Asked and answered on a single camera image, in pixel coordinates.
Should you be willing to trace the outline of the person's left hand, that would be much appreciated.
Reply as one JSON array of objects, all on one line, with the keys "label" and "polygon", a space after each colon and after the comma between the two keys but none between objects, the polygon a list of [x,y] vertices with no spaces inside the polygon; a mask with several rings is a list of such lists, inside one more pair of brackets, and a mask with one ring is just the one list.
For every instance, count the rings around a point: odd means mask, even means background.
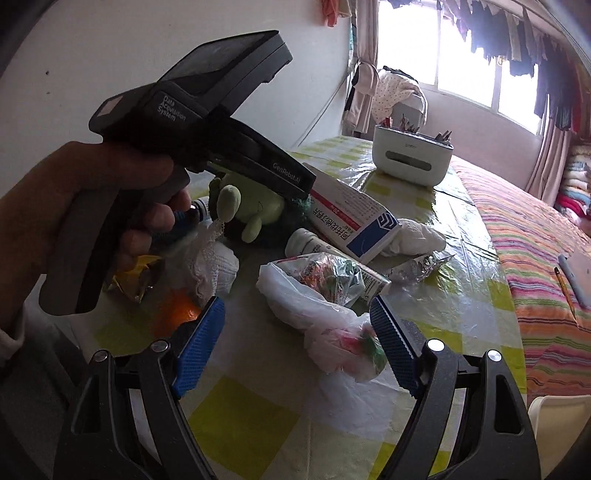
[{"label": "person's left hand", "polygon": [[1,328],[11,328],[46,272],[55,231],[76,193],[156,187],[172,168],[169,158],[80,142],[66,143],[32,168],[1,198]]}]

